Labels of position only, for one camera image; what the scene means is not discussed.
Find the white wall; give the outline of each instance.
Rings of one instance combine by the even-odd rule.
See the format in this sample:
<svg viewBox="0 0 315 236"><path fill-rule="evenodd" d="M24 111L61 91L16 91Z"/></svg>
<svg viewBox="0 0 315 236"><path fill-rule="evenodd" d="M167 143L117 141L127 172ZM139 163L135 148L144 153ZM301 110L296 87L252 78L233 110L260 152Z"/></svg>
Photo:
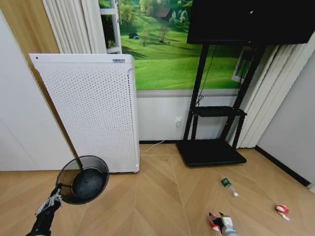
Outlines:
<svg viewBox="0 0 315 236"><path fill-rule="evenodd" d="M0 11L0 170L57 170L73 154Z"/></svg>
<svg viewBox="0 0 315 236"><path fill-rule="evenodd" d="M258 146L315 183L315 53L292 86Z"/></svg>
<svg viewBox="0 0 315 236"><path fill-rule="evenodd" d="M182 125L169 139L182 139L190 100L190 97L137 98L140 140L163 140L176 129L176 117L183 117ZM231 106L234 100L235 97L231 96L205 97L200 105ZM196 138L216 138L224 121L225 118L199 118Z"/></svg>

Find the wooden wall panel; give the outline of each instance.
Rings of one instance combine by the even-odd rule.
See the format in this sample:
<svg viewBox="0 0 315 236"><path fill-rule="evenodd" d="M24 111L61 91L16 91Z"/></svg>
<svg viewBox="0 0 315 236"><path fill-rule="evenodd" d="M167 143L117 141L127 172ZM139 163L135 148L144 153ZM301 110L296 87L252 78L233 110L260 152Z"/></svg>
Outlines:
<svg viewBox="0 0 315 236"><path fill-rule="evenodd" d="M56 108L28 53L59 53L42 0L0 0L0 9L73 154L77 156Z"/></svg>

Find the plastic bottle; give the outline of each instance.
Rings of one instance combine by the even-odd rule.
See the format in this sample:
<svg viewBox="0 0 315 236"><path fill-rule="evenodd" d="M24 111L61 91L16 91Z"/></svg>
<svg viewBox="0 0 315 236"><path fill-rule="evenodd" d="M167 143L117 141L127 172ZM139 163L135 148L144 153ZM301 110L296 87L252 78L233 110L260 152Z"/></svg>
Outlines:
<svg viewBox="0 0 315 236"><path fill-rule="evenodd" d="M230 191L231 194L233 194L234 197L238 196L238 193L235 192L235 189L232 187L232 184L226 177L221 177L221 183Z"/></svg>

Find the bottle label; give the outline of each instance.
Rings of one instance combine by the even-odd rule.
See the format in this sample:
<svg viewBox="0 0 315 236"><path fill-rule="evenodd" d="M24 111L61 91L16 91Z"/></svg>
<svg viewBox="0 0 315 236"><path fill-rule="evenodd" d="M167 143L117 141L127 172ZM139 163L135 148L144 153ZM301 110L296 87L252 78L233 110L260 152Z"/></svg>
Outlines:
<svg viewBox="0 0 315 236"><path fill-rule="evenodd" d="M224 187L227 187L227 186L231 185L230 181L228 181L227 178L221 179L221 183L223 184Z"/></svg>

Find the house in mural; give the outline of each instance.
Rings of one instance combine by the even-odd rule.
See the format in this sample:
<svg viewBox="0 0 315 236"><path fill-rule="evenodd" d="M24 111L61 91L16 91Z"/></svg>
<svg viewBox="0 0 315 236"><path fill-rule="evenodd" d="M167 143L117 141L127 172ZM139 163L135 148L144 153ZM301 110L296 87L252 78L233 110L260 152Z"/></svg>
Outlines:
<svg viewBox="0 0 315 236"><path fill-rule="evenodd" d="M169 18L172 17L171 8L160 8L160 9L158 9L156 11L154 17L158 18L158 19L162 19L162 20L168 21Z"/></svg>

